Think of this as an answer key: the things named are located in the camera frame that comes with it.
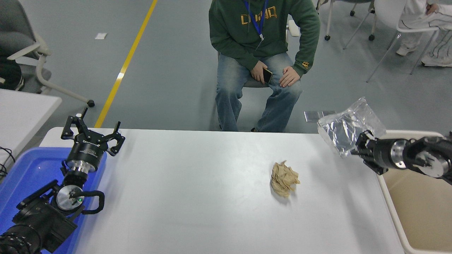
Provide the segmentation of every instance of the white chair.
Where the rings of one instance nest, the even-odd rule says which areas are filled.
[[[0,0],[0,10],[2,10],[0,15],[0,49],[4,51],[3,53],[6,52],[10,55],[7,59],[16,60],[21,56],[26,56],[38,60],[35,68],[36,78],[46,87],[42,92],[43,94],[48,93],[50,89],[55,89],[87,103],[89,107],[94,107],[93,100],[53,84],[43,77],[43,65],[46,62],[46,57],[51,55],[52,52],[45,41],[33,32],[22,5],[17,0]]]
[[[427,45],[425,45],[424,50],[422,51],[413,68],[411,69],[410,75],[413,74],[413,70],[419,63],[420,58],[424,55],[428,46],[432,42],[432,39],[437,35],[439,31],[439,28],[437,27],[419,28],[419,29],[400,28],[399,21],[400,17],[402,16],[403,9],[405,8],[406,1],[407,0],[375,0],[375,12],[378,15],[378,19],[381,20],[385,25],[391,28],[395,28],[397,30],[397,33],[395,37],[392,39],[392,43],[389,46],[388,50],[386,51],[385,55],[380,60],[378,65],[375,67],[374,71],[372,72],[370,77],[366,80],[366,82],[369,82],[370,78],[372,78],[372,76],[375,74],[381,62],[383,62],[388,52],[394,47],[397,40],[401,37],[402,33],[418,33],[433,31],[434,33],[430,37]]]
[[[331,16],[333,13],[333,3],[337,1],[337,0],[330,0],[330,12],[328,13],[328,23],[326,25],[326,35],[324,37],[324,39],[326,41],[331,39],[330,36],[330,27],[331,27]],[[374,14],[375,11],[372,8],[372,4],[373,4],[373,0],[338,0],[338,1],[344,1],[344,2],[348,2],[348,3],[354,3],[352,10],[350,11],[350,16],[353,17],[355,15],[355,8],[357,4],[361,4],[361,3],[370,3],[369,5],[369,12],[367,13],[366,17],[364,17],[364,19],[361,21],[361,23],[359,24],[358,28],[355,30],[355,32],[353,33],[352,37],[350,38],[350,40],[352,40],[353,36],[356,34],[356,32],[358,31],[358,29],[361,27],[361,25],[364,23],[364,21],[367,19],[367,17],[369,16],[370,13]],[[319,10],[320,6],[322,4],[327,3],[328,0],[318,0],[317,1],[317,6],[316,9]],[[375,25],[377,23],[377,17],[374,17],[374,22],[373,22],[373,26],[372,26],[372,30],[371,30],[371,34],[369,35],[369,41],[373,41],[375,39]]]

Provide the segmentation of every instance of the blue jeans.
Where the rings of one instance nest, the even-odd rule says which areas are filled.
[[[267,105],[256,129],[259,132],[283,132],[293,107],[302,93],[301,82],[297,81],[292,86],[287,87],[279,85],[283,69],[293,65],[287,53],[262,57],[259,60],[273,73],[273,78],[269,84],[273,94],[267,99]],[[251,76],[248,69],[240,65],[234,58],[220,54],[215,100],[222,131],[238,131],[237,118],[242,108],[239,99],[242,98],[243,85],[249,78]]]

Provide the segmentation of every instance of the sneaker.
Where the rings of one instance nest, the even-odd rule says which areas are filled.
[[[397,55],[406,56],[406,54],[415,51],[418,47],[406,47],[404,45],[400,46],[399,50],[396,51]]]
[[[452,67],[452,58],[425,55],[421,58],[422,64],[425,66]]]

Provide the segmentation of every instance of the hoodie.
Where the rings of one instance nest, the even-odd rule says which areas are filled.
[[[268,0],[264,12],[265,0],[248,3],[258,25],[264,18],[264,40],[261,42],[244,0],[213,0],[209,10],[212,46],[252,70],[260,57],[287,52],[286,25],[290,14],[301,32],[300,49],[292,67],[300,76],[307,73],[314,62],[320,34],[320,21],[312,1]]]

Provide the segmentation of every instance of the man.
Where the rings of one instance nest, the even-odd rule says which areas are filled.
[[[287,54],[290,14],[301,29],[293,63]],[[264,83],[263,68],[273,73],[273,94],[252,131],[283,132],[302,89],[300,78],[312,67],[320,21],[311,0],[213,0],[210,40],[219,52],[217,111],[222,131],[237,131],[242,88],[251,75]]]
[[[452,67],[452,5],[428,4],[426,0],[407,0],[400,18],[400,27],[428,28],[439,27],[441,30],[433,50],[422,57],[426,66]],[[417,49],[422,33],[406,33],[397,54],[405,56]]]

